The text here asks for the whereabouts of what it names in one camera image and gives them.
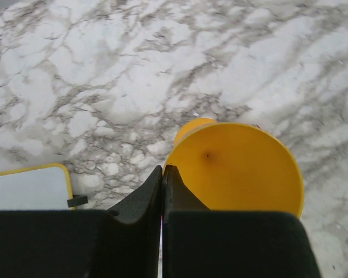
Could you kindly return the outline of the orange plastic wine glass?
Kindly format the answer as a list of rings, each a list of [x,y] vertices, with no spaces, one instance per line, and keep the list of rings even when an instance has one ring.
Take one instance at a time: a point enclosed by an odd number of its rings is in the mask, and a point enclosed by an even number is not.
[[[207,208],[282,211],[300,217],[302,173],[290,150],[257,126],[197,118],[177,133],[165,167]]]

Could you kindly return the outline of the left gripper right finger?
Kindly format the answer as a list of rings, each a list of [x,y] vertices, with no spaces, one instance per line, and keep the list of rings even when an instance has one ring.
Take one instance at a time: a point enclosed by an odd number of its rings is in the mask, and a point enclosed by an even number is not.
[[[320,277],[302,223],[276,211],[212,211],[164,171],[163,277]]]

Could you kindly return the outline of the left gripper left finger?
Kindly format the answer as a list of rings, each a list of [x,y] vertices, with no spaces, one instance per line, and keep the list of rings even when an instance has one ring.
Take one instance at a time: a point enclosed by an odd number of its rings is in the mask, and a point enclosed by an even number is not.
[[[107,210],[0,211],[0,277],[156,277],[162,167]]]

